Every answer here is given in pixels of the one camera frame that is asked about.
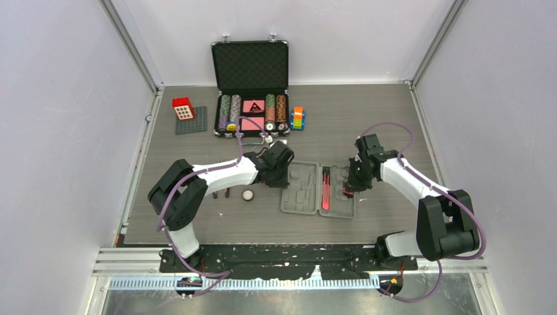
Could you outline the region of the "red black utility knife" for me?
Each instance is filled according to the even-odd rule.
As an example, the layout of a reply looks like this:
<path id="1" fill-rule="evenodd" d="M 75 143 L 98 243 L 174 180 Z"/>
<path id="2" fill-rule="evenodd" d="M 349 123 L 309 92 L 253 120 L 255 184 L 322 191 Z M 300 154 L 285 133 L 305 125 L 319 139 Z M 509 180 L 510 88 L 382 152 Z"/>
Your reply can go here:
<path id="1" fill-rule="evenodd" d="M 330 209 L 330 168 L 323 168 L 323 185 L 322 185 L 322 201 L 321 208 L 323 211 Z"/>

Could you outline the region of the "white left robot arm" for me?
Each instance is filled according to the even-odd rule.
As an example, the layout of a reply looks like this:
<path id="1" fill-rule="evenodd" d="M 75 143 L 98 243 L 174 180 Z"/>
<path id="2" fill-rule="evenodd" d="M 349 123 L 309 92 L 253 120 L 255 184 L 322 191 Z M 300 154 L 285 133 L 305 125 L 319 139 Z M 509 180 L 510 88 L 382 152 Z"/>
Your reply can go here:
<path id="1" fill-rule="evenodd" d="M 199 241 L 192 222 L 204 198 L 233 186 L 265 184 L 271 188 L 288 186 L 288 167 L 294 151 L 278 140 L 259 152 L 211 165 L 191 165 L 178 159 L 148 193 L 148 201 L 159 217 L 158 230 L 165 230 L 185 271 L 195 271 L 202 261 Z"/>

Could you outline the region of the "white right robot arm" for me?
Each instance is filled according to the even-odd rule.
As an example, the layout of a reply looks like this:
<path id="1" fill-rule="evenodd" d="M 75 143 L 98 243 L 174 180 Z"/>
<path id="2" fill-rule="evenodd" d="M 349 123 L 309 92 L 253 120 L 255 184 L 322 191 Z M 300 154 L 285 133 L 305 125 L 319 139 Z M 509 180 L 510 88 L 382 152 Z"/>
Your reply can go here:
<path id="1" fill-rule="evenodd" d="M 351 198 L 357 192 L 371 189 L 373 181 L 385 182 L 417 209 L 413 231 L 377 238 L 374 254 L 378 266 L 388 270 L 405 256 L 438 261 L 480 248 L 480 232 L 471 218 L 472 200 L 468 193 L 436 185 L 398 151 L 385 150 L 375 134 L 358 137 L 355 147 L 357 154 L 349 160 L 344 195 Z"/>

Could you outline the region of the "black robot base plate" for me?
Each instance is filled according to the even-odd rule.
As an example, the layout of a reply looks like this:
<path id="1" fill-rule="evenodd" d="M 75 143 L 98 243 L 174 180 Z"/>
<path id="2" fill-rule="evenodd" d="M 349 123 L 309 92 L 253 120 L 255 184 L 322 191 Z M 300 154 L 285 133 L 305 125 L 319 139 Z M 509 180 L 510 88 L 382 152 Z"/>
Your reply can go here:
<path id="1" fill-rule="evenodd" d="M 367 272 L 417 270 L 410 258 L 383 259 L 365 244 L 212 244 L 186 261 L 208 273 L 229 271 L 233 280 L 308 279 L 315 269 L 324 280 L 358 280 Z"/>

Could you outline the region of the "grey plastic tool case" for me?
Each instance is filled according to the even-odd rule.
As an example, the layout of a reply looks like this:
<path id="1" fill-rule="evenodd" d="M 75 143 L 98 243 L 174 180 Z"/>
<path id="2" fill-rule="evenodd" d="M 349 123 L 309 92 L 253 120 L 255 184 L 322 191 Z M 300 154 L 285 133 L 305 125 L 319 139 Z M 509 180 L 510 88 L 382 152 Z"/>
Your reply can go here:
<path id="1" fill-rule="evenodd" d="M 327 177 L 328 208 L 323 207 L 323 176 Z M 357 200 L 343 193 L 348 180 L 347 165 L 293 161 L 288 168 L 288 186 L 282 190 L 280 210 L 299 215 L 319 214 L 336 219 L 352 219 Z"/>

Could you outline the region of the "red black bit holder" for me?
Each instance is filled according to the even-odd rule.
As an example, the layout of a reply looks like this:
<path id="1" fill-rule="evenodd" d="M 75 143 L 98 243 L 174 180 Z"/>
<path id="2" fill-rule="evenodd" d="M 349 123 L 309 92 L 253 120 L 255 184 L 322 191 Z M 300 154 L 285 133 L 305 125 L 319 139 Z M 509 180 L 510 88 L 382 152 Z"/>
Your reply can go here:
<path id="1" fill-rule="evenodd" d="M 343 188 L 343 195 L 346 196 L 347 198 L 353 198 L 354 193 L 352 191 L 349 191 L 347 188 Z"/>

